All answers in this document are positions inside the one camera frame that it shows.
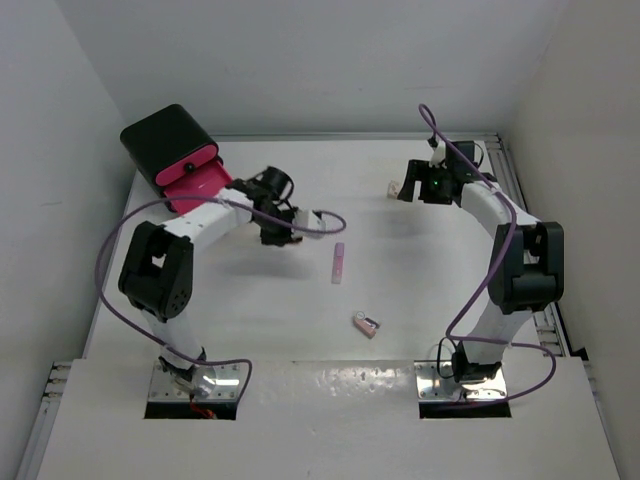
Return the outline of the pink eraser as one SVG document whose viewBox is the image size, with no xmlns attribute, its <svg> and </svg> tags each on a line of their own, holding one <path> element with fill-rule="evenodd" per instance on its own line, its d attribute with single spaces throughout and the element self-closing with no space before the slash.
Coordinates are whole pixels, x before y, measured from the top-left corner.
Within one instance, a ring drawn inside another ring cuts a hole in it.
<svg viewBox="0 0 640 480">
<path fill-rule="evenodd" d="M 352 317 L 353 326 L 367 339 L 373 339 L 380 329 L 380 323 L 368 317 L 363 311 L 357 311 Z"/>
</svg>

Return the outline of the purple highlighter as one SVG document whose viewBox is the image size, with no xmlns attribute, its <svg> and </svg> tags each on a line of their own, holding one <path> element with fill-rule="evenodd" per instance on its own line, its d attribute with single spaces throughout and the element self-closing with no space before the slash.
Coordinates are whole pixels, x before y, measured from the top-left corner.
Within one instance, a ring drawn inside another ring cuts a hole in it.
<svg viewBox="0 0 640 480">
<path fill-rule="evenodd" d="M 345 245 L 343 242 L 337 242 L 334 247 L 332 259 L 331 283 L 338 285 L 342 281 L 344 269 Z"/>
</svg>

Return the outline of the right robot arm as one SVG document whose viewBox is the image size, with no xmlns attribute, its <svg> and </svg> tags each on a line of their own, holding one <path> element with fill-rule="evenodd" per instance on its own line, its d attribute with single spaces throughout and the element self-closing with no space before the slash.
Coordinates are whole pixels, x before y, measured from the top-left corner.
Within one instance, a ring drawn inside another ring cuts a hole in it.
<svg viewBox="0 0 640 480">
<path fill-rule="evenodd" d="M 505 350 L 534 313 L 564 293 L 564 229 L 521 209 L 474 160 L 474 146 L 437 147 L 431 159 L 408 162 L 397 200 L 455 205 L 484 228 L 493 241 L 486 277 L 478 290 L 489 295 L 471 333 L 446 337 L 455 345 L 452 378 L 471 383 L 495 376 Z"/>
</svg>

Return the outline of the white eraser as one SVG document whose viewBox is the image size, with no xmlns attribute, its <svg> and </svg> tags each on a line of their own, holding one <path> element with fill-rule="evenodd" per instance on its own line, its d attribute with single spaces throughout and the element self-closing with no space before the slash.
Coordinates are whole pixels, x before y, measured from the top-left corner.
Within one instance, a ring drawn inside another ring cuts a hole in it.
<svg viewBox="0 0 640 480">
<path fill-rule="evenodd" d="M 390 181 L 387 187 L 386 196 L 389 199 L 397 199 L 401 190 L 401 185 L 396 181 Z"/>
</svg>

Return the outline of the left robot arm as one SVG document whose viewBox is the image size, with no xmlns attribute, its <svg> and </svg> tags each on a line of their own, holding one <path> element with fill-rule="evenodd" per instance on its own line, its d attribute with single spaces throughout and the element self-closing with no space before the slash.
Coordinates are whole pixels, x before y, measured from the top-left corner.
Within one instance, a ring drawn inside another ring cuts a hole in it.
<svg viewBox="0 0 640 480">
<path fill-rule="evenodd" d="M 195 387 L 212 376 L 205 348 L 185 314 L 197 251 L 250 223 L 258 225 L 264 245 L 300 242 L 306 214 L 289 202 L 293 187 L 288 174 L 267 167 L 212 191 L 180 188 L 167 198 L 175 218 L 144 221 L 134 229 L 118 289 L 147 319 L 161 346 L 160 364 L 179 383 Z"/>
</svg>

